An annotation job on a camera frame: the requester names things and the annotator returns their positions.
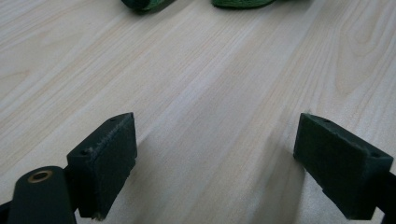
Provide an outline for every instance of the wooden surface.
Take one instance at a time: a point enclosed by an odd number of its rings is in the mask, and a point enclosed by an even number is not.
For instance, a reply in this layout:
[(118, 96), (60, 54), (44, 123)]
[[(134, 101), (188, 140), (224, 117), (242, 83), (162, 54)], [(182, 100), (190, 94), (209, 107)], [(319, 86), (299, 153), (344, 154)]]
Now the wooden surface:
[(133, 111), (137, 165), (104, 223), (347, 223), (292, 157), (298, 118), (331, 119), (396, 157), (395, 56), (393, 0), (178, 0), (149, 14), (3, 0), (0, 203)]

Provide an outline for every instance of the wood grain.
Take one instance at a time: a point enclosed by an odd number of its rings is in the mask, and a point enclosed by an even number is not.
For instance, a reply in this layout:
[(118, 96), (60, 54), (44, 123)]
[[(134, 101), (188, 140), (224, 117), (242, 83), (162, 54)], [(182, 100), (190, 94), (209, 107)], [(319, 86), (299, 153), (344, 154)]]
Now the wood grain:
[(137, 165), (104, 223), (347, 223), (292, 158), (301, 112), (396, 156), (396, 1), (5, 0), (0, 18), (0, 203), (129, 111)]

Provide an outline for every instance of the green toy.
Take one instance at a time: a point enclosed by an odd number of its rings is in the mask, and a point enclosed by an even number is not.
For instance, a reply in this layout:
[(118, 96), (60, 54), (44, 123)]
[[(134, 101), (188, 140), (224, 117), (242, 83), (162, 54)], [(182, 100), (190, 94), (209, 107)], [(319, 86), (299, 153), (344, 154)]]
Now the green toy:
[(275, 0), (212, 0), (215, 7), (230, 7), (230, 8), (251, 8), (264, 7)]
[(121, 0), (127, 7), (137, 10), (150, 10), (160, 5), (164, 0)]

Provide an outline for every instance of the metal ring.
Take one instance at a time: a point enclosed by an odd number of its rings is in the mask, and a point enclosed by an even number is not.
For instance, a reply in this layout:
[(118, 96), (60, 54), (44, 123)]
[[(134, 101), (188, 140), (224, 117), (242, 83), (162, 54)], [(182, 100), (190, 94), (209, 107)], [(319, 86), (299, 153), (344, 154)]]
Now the metal ring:
[(29, 183), (35, 184), (42, 182), (52, 176), (52, 171), (51, 170), (45, 170), (45, 171), (39, 171), (33, 175), (30, 175), (27, 181)]

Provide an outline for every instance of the light wood tabletop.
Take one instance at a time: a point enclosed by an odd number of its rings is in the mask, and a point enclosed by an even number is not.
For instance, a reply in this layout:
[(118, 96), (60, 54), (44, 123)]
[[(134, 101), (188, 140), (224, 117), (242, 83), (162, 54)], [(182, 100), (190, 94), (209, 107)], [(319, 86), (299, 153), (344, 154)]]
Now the light wood tabletop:
[(0, 99), (0, 203), (134, 112), (136, 166), (103, 223), (379, 223), (348, 222), (292, 151), (308, 112), (396, 157), (396, 1), (3, 0)]

